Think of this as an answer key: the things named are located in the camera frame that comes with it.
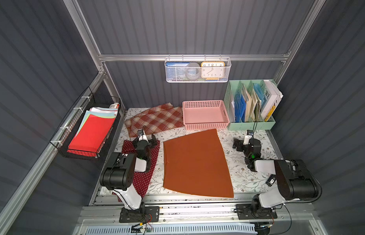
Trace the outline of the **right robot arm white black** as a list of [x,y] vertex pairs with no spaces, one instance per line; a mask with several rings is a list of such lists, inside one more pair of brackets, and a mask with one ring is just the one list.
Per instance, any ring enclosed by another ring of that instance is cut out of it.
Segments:
[[233,139],[233,149],[244,154],[249,170],[269,174],[269,186],[277,187],[253,197],[251,205],[242,212],[253,215],[270,214],[286,203],[312,203],[322,195],[322,186],[302,160],[271,160],[261,157],[261,141],[254,138],[254,131],[247,130],[244,139]]

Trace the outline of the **rust orange skirt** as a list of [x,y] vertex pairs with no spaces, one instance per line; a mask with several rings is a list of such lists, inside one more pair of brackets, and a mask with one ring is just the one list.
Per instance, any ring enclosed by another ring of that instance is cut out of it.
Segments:
[[178,193],[233,198],[231,176],[217,130],[163,142],[164,188]]

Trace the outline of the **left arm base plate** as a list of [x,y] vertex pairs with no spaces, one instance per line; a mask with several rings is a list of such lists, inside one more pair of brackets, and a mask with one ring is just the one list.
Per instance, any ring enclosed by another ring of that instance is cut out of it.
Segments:
[[137,210],[122,208],[119,223],[158,222],[160,215],[160,207],[158,206],[141,207]]

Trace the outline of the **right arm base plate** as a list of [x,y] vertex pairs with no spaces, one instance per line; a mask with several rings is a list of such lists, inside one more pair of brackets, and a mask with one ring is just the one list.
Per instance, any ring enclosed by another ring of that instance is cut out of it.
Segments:
[[234,212],[239,220],[278,218],[276,211],[270,208],[253,206],[252,204],[236,204]]

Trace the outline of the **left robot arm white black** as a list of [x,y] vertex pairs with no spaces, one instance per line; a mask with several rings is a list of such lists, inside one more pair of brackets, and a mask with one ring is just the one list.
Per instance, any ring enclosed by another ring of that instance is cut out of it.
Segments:
[[143,196],[140,195],[133,184],[136,173],[141,173],[143,188],[148,188],[147,177],[153,175],[160,143],[155,135],[147,138],[145,127],[137,131],[137,137],[131,142],[135,148],[134,153],[113,152],[102,170],[99,183],[111,191],[128,210],[138,210],[142,205]]

